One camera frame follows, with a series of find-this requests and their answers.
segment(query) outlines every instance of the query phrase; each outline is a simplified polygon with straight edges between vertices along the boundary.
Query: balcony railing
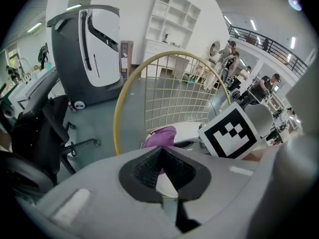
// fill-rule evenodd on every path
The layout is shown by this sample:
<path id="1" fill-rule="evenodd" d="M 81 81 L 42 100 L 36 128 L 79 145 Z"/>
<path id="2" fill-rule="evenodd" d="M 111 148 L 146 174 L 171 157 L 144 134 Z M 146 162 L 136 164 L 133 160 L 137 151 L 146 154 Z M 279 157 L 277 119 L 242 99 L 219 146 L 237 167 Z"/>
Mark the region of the balcony railing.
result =
<path id="1" fill-rule="evenodd" d="M 232 26 L 226 22 L 230 37 L 248 42 L 269 53 L 282 62 L 298 78 L 306 71 L 307 65 L 290 50 L 276 41 L 255 32 L 240 27 Z"/>

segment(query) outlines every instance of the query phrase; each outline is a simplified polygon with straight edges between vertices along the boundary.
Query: white bookshelf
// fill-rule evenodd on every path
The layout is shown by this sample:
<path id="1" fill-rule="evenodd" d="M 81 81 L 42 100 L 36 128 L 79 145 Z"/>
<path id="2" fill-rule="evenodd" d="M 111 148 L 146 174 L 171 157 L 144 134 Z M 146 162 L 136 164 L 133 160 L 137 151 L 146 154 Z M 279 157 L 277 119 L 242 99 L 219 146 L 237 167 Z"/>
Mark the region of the white bookshelf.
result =
<path id="1" fill-rule="evenodd" d="M 169 32 L 167 44 L 186 49 L 199 14 L 200 9 L 187 0 L 156 0 L 146 39 L 162 42 Z"/>

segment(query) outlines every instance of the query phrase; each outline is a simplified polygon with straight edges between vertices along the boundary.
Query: black office chair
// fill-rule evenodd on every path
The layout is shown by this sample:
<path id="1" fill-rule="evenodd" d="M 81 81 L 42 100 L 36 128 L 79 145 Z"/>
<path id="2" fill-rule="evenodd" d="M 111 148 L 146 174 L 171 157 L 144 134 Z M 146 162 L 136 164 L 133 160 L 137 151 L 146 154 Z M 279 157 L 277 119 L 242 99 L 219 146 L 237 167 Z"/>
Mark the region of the black office chair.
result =
<path id="1" fill-rule="evenodd" d="M 13 128 L 6 128 L 11 135 L 12 150 L 18 154 L 16 159 L 10 161 L 16 162 L 21 156 L 33 166 L 45 171 L 53 185 L 57 184 L 56 175 L 60 170 L 60 162 L 71 174 L 75 173 L 67 159 L 69 153 L 76 156 L 76 148 L 88 143 L 94 143 L 97 147 L 101 145 L 99 140 L 92 138 L 77 144 L 71 143 L 67 147 L 64 146 L 69 140 L 68 128 L 75 129 L 75 125 L 68 122 L 67 128 L 63 127 L 69 101 L 66 95 L 48 99 L 48 94 L 58 79 L 56 71 L 45 78 L 32 93 L 24 112 L 19 115 Z M 25 171 L 21 174 L 21 170 L 14 170 L 16 165 L 10 167 L 11 172 L 20 176 L 26 177 L 29 174 Z M 34 174 L 27 177 L 27 180 L 34 181 L 34 179 Z"/>

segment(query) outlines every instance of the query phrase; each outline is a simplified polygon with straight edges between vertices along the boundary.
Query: man with cap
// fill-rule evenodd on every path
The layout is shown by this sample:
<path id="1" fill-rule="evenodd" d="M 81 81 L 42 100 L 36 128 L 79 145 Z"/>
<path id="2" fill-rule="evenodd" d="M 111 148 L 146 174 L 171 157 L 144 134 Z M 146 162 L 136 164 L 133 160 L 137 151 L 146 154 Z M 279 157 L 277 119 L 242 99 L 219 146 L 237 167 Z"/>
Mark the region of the man with cap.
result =
<path id="1" fill-rule="evenodd" d="M 245 107 L 249 104 L 257 105 L 264 98 L 268 98 L 278 82 L 281 82 L 279 74 L 274 74 L 272 78 L 264 76 L 259 81 L 259 84 L 251 89 L 250 92 L 254 96 L 252 96 L 251 94 L 246 95 L 243 101 L 239 104 L 240 107 L 242 109 L 245 109 Z"/>

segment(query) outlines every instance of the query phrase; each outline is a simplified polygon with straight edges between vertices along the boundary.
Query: gray floor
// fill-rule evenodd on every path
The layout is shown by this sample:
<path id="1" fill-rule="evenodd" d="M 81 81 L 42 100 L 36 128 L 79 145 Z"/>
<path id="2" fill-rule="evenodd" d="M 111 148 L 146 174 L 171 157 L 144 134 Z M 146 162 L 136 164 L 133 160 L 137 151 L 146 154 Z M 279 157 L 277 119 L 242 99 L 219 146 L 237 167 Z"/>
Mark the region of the gray floor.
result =
<path id="1" fill-rule="evenodd" d="M 154 90 L 147 90 L 147 100 L 172 97 L 163 100 L 162 102 L 147 102 L 147 110 L 158 109 L 153 112 L 148 112 L 146 118 L 154 118 L 159 115 L 162 116 L 159 119 L 153 120 L 153 125 L 151 121 L 147 123 L 147 128 L 165 125 L 166 121 L 167 123 L 172 123 L 178 122 L 178 120 L 185 121 L 196 119 L 197 121 L 207 122 L 208 120 L 213 119 L 216 114 L 219 114 L 220 110 L 223 110 L 228 106 L 225 94 L 221 89 L 217 91 L 216 97 L 213 99 L 213 95 L 209 95 L 209 91 L 205 92 L 203 88 L 197 84 L 187 84 L 186 82 L 180 83 L 179 81 L 174 80 L 169 73 L 166 74 L 166 77 L 170 79 L 157 79 L 156 82 L 154 79 L 147 80 L 148 89 L 178 89 L 173 91 L 156 90 L 155 92 Z M 125 99 L 120 124 L 122 153 L 140 148 L 141 142 L 146 136 L 144 127 L 145 82 L 145 78 L 135 80 Z M 202 101 L 201 99 L 213 99 L 213 105 L 211 105 L 211 102 Z M 100 147 L 88 144 L 77 148 L 78 155 L 76 157 L 69 157 L 75 170 L 78 171 L 92 162 L 115 155 L 112 127 L 116 103 L 117 100 L 110 100 L 86 107 L 84 110 L 77 111 L 75 114 L 70 110 L 67 111 L 65 121 L 70 121 L 77 126 L 75 130 L 69 129 L 70 138 L 74 143 L 89 138 L 96 138 L 102 143 Z M 164 108 L 176 105 L 180 107 Z M 180 116 L 166 116 L 166 114 L 171 113 L 180 113 Z M 69 173 L 63 165 L 61 165 L 58 180 L 62 181 L 69 176 Z"/>

